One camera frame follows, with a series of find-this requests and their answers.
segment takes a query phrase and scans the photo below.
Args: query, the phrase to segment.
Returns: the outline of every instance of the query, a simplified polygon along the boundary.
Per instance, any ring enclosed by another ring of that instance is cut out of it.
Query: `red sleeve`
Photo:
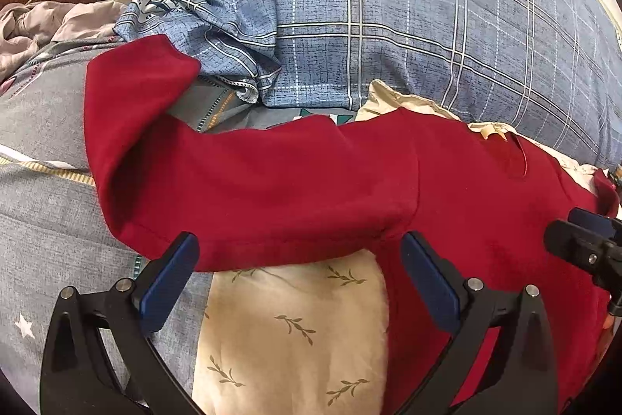
[[[189,231],[197,270],[223,271],[373,250],[410,221],[418,160],[402,111],[340,127],[312,116],[201,134],[164,114],[197,72],[161,36],[88,66],[86,153],[120,241],[154,258]]]
[[[616,186],[605,176],[602,169],[598,169],[594,173],[594,185],[598,196],[596,212],[610,218],[617,217],[620,197],[616,191]]]

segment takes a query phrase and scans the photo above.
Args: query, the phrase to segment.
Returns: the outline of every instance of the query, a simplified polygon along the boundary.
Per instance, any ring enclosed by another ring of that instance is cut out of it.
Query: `striped trim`
[[[220,105],[219,110],[216,112],[216,114],[211,118],[207,129],[206,130],[210,130],[212,127],[214,127],[217,122],[218,122],[218,117],[220,116],[220,114],[225,110],[225,108],[227,107],[227,104],[229,104],[229,102],[231,101],[231,99],[233,99],[233,97],[235,96],[235,92],[231,91],[229,92],[229,95],[226,97],[225,100],[223,100],[223,104]]]
[[[137,255],[136,259],[134,259],[134,273],[133,278],[136,280],[138,275],[141,274],[141,266],[142,266],[142,256]]]
[[[29,162],[14,162],[4,157],[0,157],[0,166],[15,164],[21,167],[25,167],[31,171],[35,171],[37,173],[42,173],[45,175],[51,175],[58,178],[63,178],[65,180],[71,180],[72,182],[83,183],[84,185],[89,185],[95,187],[95,180],[93,177],[88,175],[83,175],[77,173],[75,171],[70,171],[68,169],[51,169],[47,166],[44,166],[38,161],[29,161]]]
[[[71,164],[58,160],[37,160],[35,158],[30,158],[28,157],[28,155],[24,155],[17,150],[5,147],[4,145],[0,145],[0,155],[5,155],[6,157],[13,158],[18,162],[40,162],[48,166],[53,166],[56,169],[75,169],[75,167],[73,167]]]

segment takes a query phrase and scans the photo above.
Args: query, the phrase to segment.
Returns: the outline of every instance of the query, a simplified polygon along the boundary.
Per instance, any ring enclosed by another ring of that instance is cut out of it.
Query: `leaf print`
[[[348,285],[348,284],[357,284],[360,285],[363,282],[366,282],[367,280],[365,278],[361,278],[360,280],[357,280],[354,275],[352,274],[352,270],[348,269],[348,275],[343,275],[341,274],[339,271],[337,271],[337,269],[332,268],[332,266],[327,266],[328,270],[332,273],[332,275],[329,275],[327,278],[334,278],[334,279],[338,279],[338,280],[343,280],[343,283],[341,284],[341,287]]]
[[[231,283],[233,283],[235,280],[238,279],[238,277],[240,276],[253,276],[255,274],[255,271],[257,271],[258,268],[251,268],[251,269],[240,269],[238,271],[235,272],[235,276],[231,279]]]
[[[210,355],[210,361],[212,364],[214,364],[215,367],[211,367],[211,366],[207,366],[207,369],[209,369],[210,371],[213,371],[215,373],[218,373],[221,377],[223,377],[222,380],[219,380],[219,383],[232,383],[235,385],[235,387],[242,387],[244,386],[243,383],[239,383],[236,382],[233,379],[233,375],[232,375],[232,369],[229,369],[229,374],[227,375],[218,364],[216,364],[216,361],[214,360],[213,356]]]
[[[356,382],[348,382],[348,380],[341,380],[341,383],[343,383],[345,386],[341,387],[338,391],[327,391],[326,392],[326,394],[328,394],[329,396],[332,396],[328,400],[329,406],[331,406],[337,399],[339,399],[339,396],[341,396],[345,392],[349,391],[350,395],[354,397],[355,389],[362,383],[369,383],[369,382],[368,380],[365,380],[364,378],[359,378]]]
[[[287,334],[292,333],[292,329],[296,329],[301,332],[302,336],[307,339],[309,345],[313,346],[313,340],[309,337],[309,334],[314,334],[315,330],[313,329],[305,329],[299,322],[302,321],[301,318],[298,319],[289,319],[287,315],[279,315],[275,317],[276,320],[284,320],[287,324]]]

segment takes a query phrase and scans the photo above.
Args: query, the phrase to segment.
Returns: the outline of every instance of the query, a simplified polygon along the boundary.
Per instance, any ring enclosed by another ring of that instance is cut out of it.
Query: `plaid pattern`
[[[248,102],[357,109],[380,78],[581,163],[622,157],[622,53],[597,0],[138,0],[115,30],[167,34]]]

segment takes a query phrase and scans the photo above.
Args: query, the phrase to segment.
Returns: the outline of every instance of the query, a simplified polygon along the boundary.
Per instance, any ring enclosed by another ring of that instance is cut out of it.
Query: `screw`
[[[535,285],[527,285],[525,287],[525,292],[528,293],[531,297],[540,296],[540,289],[538,289],[538,287],[536,287]]]
[[[475,292],[479,292],[481,289],[484,288],[484,282],[481,281],[479,278],[469,278],[466,281],[466,285],[469,287],[469,289]]]
[[[121,278],[117,283],[114,284],[114,288],[119,292],[127,292],[132,288],[133,281],[129,278]]]
[[[60,291],[60,297],[62,299],[69,299],[71,296],[73,296],[73,293],[73,287],[65,287],[62,291]]]

